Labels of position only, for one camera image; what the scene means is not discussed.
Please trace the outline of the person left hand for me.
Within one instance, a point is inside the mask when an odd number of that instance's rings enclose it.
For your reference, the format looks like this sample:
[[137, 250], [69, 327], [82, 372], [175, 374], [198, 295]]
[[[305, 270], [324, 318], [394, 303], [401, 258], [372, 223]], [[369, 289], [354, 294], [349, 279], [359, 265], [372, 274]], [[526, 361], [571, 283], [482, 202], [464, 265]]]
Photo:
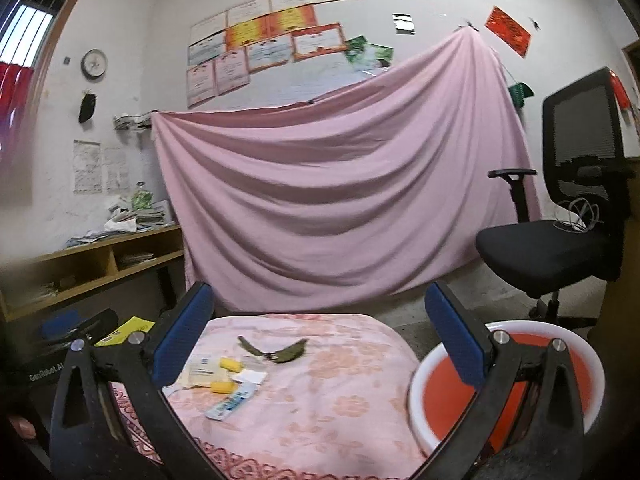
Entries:
[[32, 426], [32, 424], [27, 419], [24, 419], [23, 417], [12, 416], [10, 418], [10, 423], [21, 438], [25, 440], [35, 439], [35, 427]]

